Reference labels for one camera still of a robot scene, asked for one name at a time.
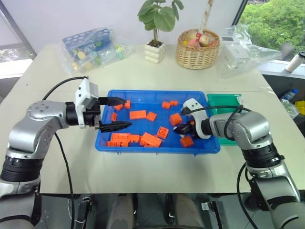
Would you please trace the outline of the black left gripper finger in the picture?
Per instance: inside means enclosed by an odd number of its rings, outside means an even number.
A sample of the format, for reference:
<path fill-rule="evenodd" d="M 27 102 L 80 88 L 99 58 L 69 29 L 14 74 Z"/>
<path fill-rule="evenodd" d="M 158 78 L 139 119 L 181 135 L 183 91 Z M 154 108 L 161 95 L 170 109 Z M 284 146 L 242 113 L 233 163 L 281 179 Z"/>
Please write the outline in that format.
<path fill-rule="evenodd" d="M 107 132 L 119 131 L 128 128 L 131 125 L 132 125 L 131 122 L 126 122 L 126 121 L 115 121 L 110 124 L 103 124 L 100 121 L 98 129 L 100 130 L 101 133 L 107 133 Z"/>
<path fill-rule="evenodd" d="M 107 106 L 117 106 L 126 103 L 126 100 L 121 99 L 119 97 L 99 97 L 98 100 L 100 105 Z"/>

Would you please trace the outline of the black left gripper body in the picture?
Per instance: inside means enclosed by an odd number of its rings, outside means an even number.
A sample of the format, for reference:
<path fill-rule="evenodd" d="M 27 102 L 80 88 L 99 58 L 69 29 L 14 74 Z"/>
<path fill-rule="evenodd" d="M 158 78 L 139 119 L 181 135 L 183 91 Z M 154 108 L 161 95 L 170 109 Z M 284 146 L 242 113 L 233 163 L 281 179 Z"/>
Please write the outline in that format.
<path fill-rule="evenodd" d="M 86 108 L 83 112 L 84 123 L 89 127 L 99 127 L 101 119 L 100 101 L 97 100 L 91 108 Z"/>

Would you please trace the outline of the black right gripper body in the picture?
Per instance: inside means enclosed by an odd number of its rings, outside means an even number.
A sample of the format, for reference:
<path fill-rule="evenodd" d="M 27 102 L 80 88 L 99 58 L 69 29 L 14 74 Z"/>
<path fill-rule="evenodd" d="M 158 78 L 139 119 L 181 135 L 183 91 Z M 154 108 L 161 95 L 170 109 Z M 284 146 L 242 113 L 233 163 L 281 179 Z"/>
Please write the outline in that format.
<path fill-rule="evenodd" d="M 192 134 L 190 134 L 195 139 L 203 139 L 203 132 L 200 122 L 195 120 L 188 121 L 188 124 L 191 126 Z"/>

